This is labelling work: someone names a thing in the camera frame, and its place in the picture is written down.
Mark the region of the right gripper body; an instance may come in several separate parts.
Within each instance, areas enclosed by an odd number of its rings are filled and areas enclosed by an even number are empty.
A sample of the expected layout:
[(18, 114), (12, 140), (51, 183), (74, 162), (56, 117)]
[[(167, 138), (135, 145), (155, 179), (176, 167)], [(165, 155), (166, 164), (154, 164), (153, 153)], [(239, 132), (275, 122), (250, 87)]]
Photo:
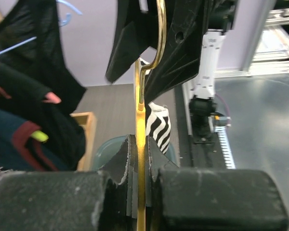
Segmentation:
[(237, 0), (203, 0), (204, 28), (203, 32), (232, 29), (236, 15)]

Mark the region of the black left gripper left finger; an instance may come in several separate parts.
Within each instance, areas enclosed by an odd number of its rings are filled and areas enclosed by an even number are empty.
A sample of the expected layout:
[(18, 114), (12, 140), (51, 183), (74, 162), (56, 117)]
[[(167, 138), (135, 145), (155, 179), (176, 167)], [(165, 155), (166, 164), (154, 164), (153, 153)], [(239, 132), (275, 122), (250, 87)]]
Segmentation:
[(0, 231), (131, 231), (127, 135), (98, 171), (21, 172), (0, 177)]

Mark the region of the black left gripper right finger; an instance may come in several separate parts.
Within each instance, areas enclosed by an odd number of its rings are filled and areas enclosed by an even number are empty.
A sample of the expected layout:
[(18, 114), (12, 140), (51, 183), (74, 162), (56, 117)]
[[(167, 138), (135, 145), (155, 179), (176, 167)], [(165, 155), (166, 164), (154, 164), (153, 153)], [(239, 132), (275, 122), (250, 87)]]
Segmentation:
[(178, 167), (146, 140), (149, 231), (287, 231), (275, 182), (260, 170)]

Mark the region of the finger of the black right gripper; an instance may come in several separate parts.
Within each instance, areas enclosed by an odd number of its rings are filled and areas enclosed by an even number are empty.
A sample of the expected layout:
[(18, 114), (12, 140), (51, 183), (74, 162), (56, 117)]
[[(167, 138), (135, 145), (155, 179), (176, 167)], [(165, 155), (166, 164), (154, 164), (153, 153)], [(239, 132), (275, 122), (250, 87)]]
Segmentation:
[(117, 1), (117, 24), (105, 77), (117, 81), (149, 47), (158, 42), (158, 12), (155, 0), (148, 0), (148, 11), (138, 0)]
[(207, 1), (168, 0), (166, 13), (165, 50), (146, 79), (146, 102), (190, 80), (199, 70), (202, 37), (207, 29)]

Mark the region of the striped tank top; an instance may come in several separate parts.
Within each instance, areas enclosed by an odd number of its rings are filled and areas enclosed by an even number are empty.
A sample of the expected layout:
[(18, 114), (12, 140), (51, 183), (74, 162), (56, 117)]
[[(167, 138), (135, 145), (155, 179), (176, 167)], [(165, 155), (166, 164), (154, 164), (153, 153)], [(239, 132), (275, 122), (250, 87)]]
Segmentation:
[(146, 138), (151, 137), (156, 142), (160, 151), (166, 154), (170, 143), (171, 121), (169, 111), (166, 107), (150, 102), (145, 105), (143, 110), (139, 109), (138, 101), (140, 99), (140, 68), (148, 62), (139, 58), (135, 62), (135, 129), (136, 144), (141, 148), (145, 147)]

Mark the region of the neon yellow hanger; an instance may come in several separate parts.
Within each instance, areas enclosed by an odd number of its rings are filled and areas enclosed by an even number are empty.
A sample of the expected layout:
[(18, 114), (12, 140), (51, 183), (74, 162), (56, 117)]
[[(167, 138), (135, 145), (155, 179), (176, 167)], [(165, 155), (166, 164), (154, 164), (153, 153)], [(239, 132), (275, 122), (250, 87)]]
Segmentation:
[(40, 130), (36, 130), (31, 134), (31, 137), (39, 142), (46, 142), (48, 140), (48, 135)]

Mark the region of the navy maroon-trim tank top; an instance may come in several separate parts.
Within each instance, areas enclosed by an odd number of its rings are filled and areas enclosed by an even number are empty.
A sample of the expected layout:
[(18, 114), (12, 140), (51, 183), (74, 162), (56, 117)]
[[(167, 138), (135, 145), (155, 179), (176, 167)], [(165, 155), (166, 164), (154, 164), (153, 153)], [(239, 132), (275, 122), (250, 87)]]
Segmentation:
[(56, 155), (31, 135), (40, 127), (0, 110), (0, 167), (20, 171), (69, 170)]

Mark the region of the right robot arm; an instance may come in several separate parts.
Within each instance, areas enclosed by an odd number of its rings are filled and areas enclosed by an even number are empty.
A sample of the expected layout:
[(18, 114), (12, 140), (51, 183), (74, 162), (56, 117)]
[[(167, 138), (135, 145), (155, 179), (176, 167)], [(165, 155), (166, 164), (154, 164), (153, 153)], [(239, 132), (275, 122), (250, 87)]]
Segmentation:
[(147, 48), (163, 48), (157, 53), (157, 66), (145, 78), (144, 101), (193, 80), (193, 118), (211, 115), (214, 72), (236, 5), (235, 0), (149, 0), (148, 11), (142, 11), (137, 0), (118, 1), (106, 79), (117, 81)]

